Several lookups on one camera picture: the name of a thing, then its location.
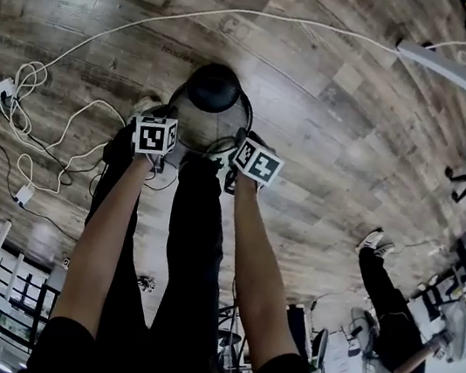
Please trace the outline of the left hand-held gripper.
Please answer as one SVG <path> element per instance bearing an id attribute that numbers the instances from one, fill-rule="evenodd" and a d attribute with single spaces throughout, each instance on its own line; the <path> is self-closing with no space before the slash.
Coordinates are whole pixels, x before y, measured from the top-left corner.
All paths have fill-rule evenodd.
<path id="1" fill-rule="evenodd" d="M 155 174 L 160 174 L 166 155 L 177 143 L 178 120 L 149 115 L 137 115 L 134 119 L 134 153 L 150 159 Z"/>

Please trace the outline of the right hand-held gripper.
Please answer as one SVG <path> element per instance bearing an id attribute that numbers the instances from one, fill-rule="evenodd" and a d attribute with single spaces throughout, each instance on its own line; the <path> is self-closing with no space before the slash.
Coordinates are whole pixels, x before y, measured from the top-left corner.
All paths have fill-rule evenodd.
<path id="1" fill-rule="evenodd" d="M 284 161 L 261 140 L 255 140 L 248 135 L 238 137 L 236 151 L 230 158 L 230 170 L 226 174 L 224 191 L 235 194 L 237 175 L 242 174 L 251 179 L 257 190 L 270 187 Z"/>

